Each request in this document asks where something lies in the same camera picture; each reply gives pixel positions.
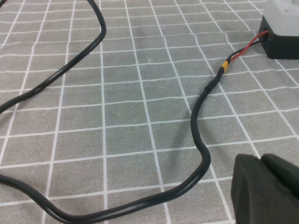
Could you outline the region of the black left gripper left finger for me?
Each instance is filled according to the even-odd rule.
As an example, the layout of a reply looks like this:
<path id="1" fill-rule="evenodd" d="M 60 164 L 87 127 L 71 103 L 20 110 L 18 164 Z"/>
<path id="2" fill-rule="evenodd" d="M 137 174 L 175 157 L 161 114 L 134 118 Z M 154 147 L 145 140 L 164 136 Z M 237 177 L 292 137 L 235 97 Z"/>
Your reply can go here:
<path id="1" fill-rule="evenodd" d="M 299 199 L 253 155 L 236 156 L 231 198 L 238 224 L 299 222 Z"/>

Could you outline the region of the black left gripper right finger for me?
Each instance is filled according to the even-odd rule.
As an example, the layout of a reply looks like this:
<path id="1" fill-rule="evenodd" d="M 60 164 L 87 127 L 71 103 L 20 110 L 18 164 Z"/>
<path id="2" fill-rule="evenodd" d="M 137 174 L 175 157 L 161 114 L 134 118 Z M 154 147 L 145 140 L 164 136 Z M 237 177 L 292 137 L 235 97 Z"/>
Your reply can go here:
<path id="1" fill-rule="evenodd" d="M 262 155 L 261 161 L 275 175 L 275 177 L 298 199 L 299 167 L 274 154 Z"/>

